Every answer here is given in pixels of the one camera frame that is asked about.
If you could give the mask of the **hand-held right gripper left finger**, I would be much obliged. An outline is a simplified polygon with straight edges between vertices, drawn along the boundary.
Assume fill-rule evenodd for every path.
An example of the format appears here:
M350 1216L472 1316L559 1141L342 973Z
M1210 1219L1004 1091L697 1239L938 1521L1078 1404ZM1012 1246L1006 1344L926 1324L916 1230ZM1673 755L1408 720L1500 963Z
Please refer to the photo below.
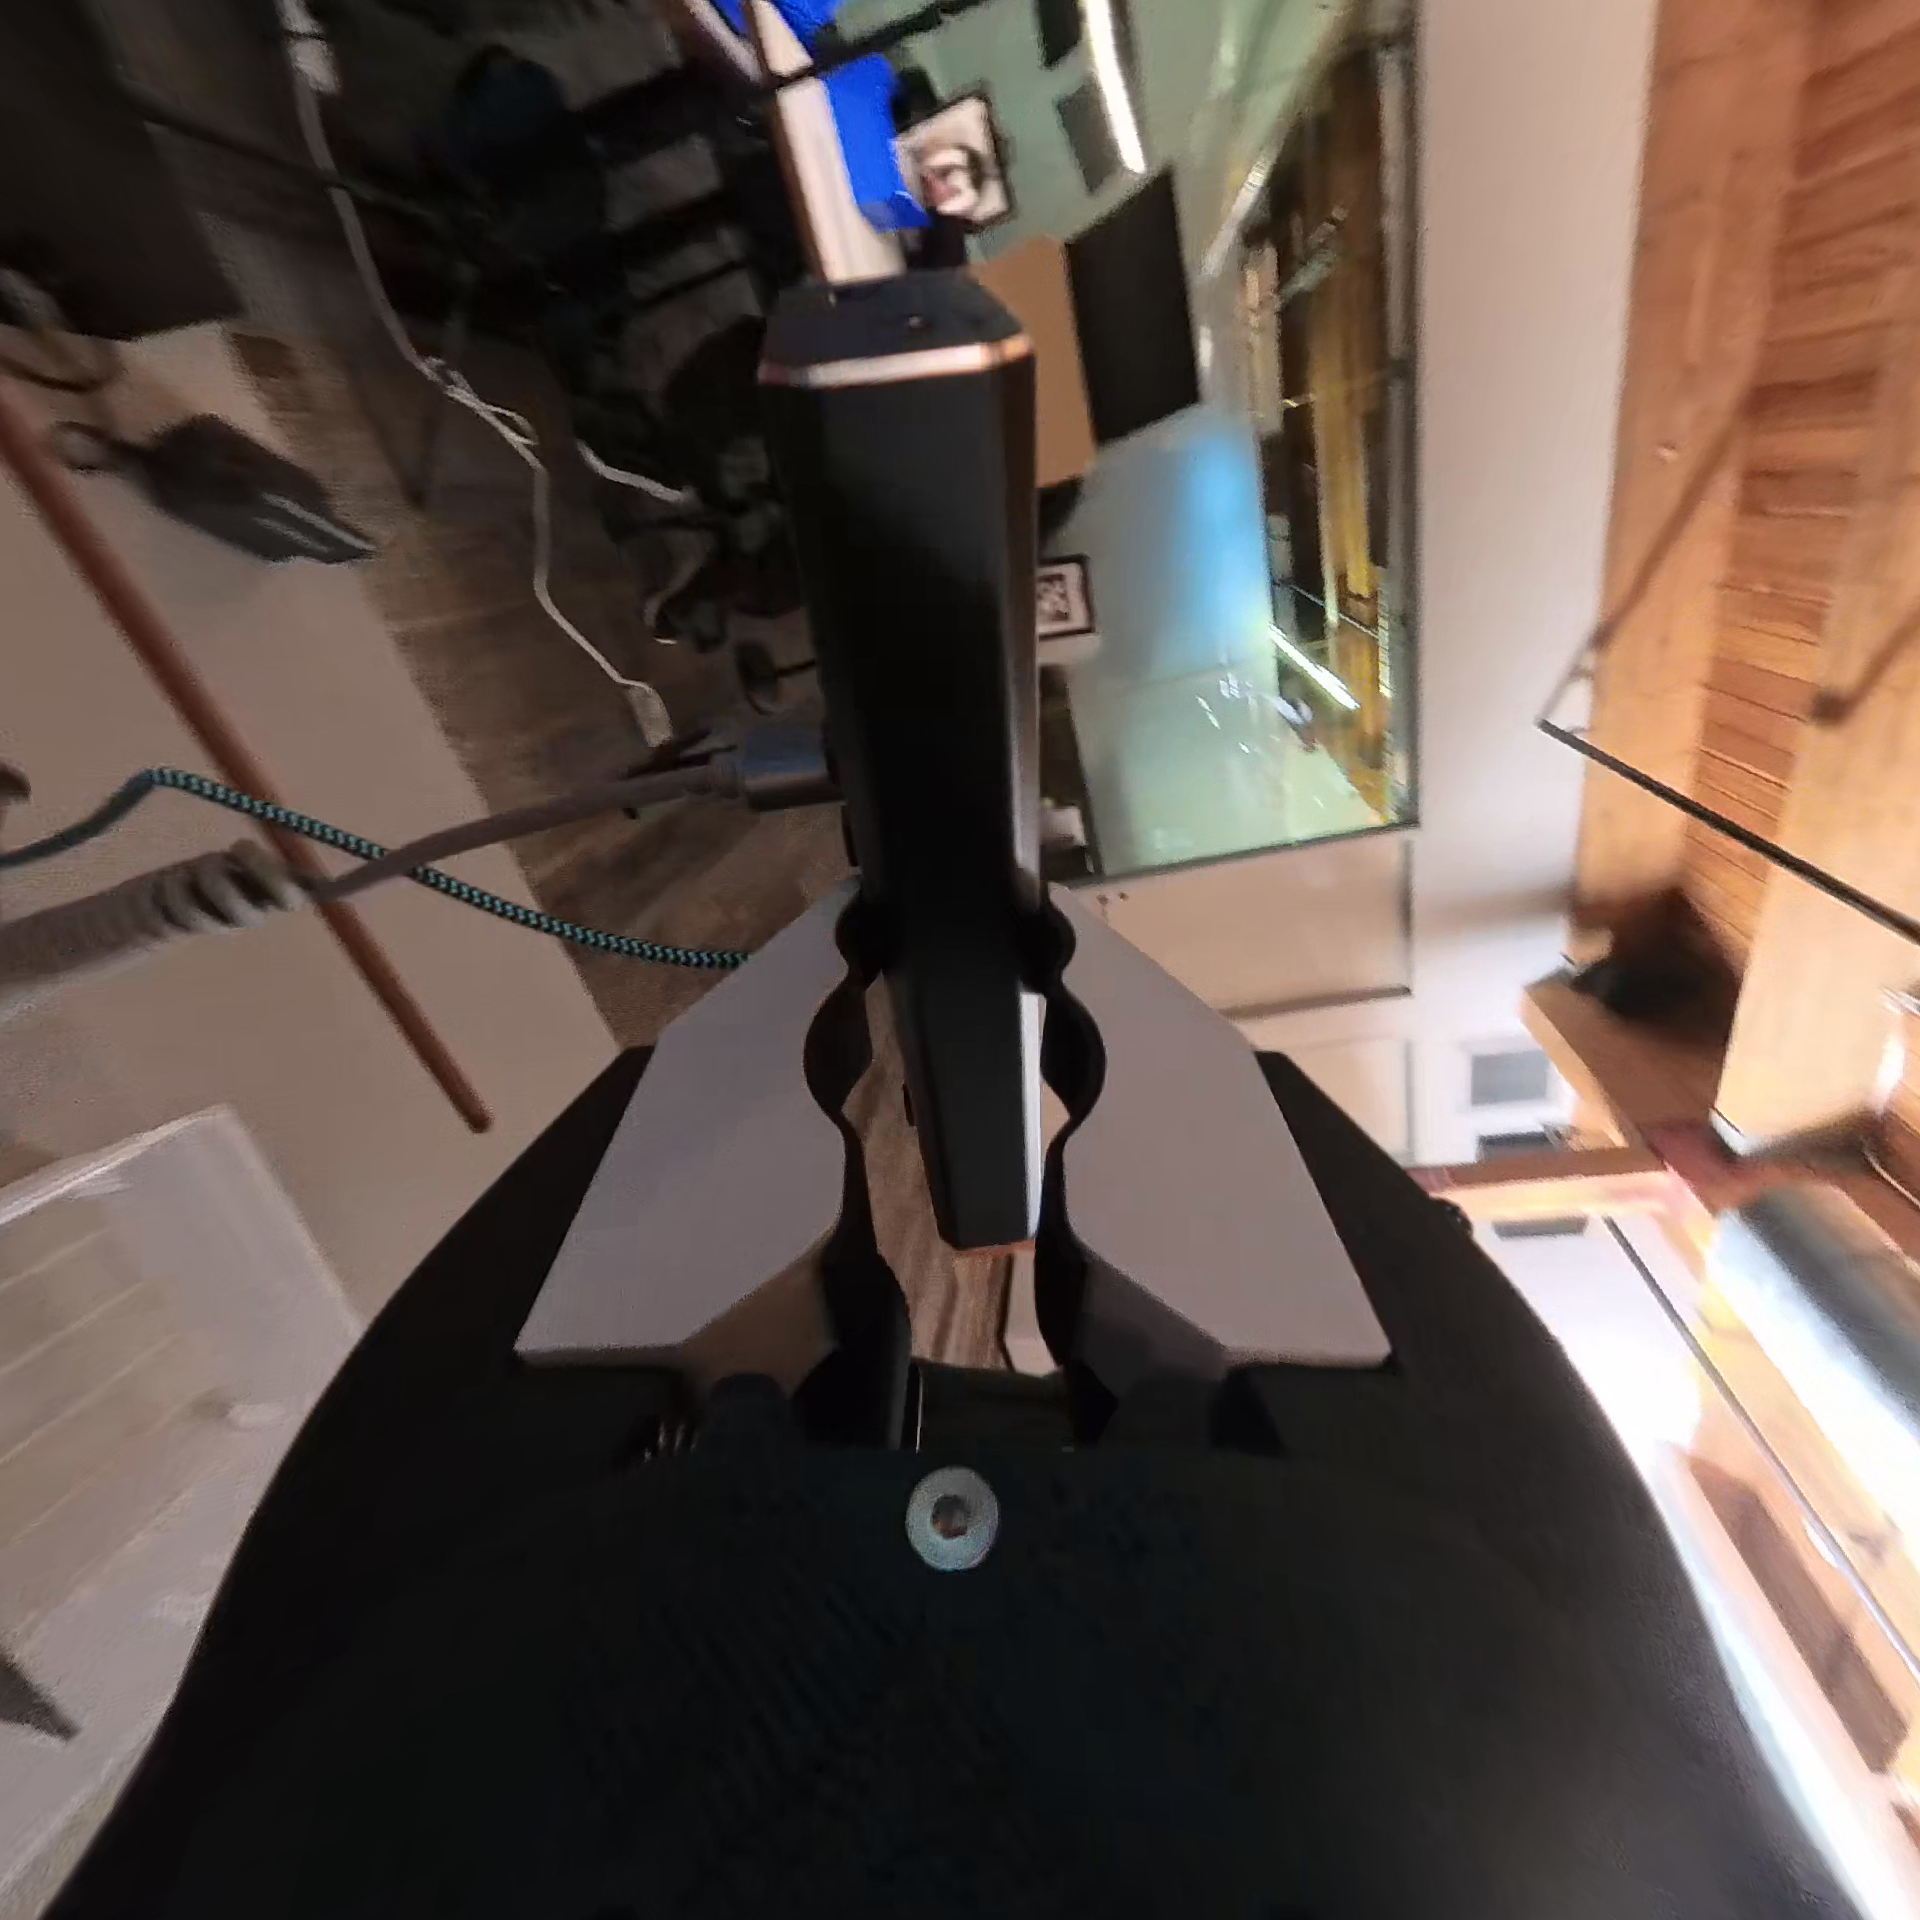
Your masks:
M833 886L661 1035L516 1334L542 1367L770 1377L830 1445L900 1445L904 1299L848 1097L873 1059Z

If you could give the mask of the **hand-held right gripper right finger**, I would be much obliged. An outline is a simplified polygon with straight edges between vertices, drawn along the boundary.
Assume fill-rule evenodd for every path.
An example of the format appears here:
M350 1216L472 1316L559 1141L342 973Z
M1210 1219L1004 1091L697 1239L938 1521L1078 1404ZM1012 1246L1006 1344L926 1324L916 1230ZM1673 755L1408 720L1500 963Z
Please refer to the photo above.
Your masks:
M1072 1425L1208 1423L1264 1369L1372 1374L1389 1339L1256 1051L1052 886L1032 933L1030 1279Z

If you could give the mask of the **black usb hub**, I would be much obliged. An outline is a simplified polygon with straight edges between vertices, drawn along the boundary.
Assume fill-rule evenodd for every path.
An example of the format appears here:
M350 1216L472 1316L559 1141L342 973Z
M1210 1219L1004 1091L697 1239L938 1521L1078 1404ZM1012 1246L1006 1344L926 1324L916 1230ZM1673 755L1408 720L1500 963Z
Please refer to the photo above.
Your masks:
M1037 371L967 272L789 289L759 411L933 1213L1040 1221Z

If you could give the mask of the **large clear plastic bin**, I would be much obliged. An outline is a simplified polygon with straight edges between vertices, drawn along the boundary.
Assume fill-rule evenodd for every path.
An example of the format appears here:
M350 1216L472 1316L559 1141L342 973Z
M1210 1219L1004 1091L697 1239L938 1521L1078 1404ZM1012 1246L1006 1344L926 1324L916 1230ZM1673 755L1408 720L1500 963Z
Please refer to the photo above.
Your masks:
M72 1743L111 1716L173 1528L223 1531L232 1473L310 1409L358 1320L228 1107L71 1158L4 1147L4 1725Z

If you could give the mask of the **dark object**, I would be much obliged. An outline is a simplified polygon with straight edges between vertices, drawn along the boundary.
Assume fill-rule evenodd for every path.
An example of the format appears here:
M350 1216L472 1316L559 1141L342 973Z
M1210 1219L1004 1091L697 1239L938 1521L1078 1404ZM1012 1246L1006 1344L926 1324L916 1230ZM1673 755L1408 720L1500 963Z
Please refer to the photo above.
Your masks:
M60 421L48 446L69 471L122 477L161 516L253 560L338 566L377 552L310 471L217 416L182 419L146 441Z

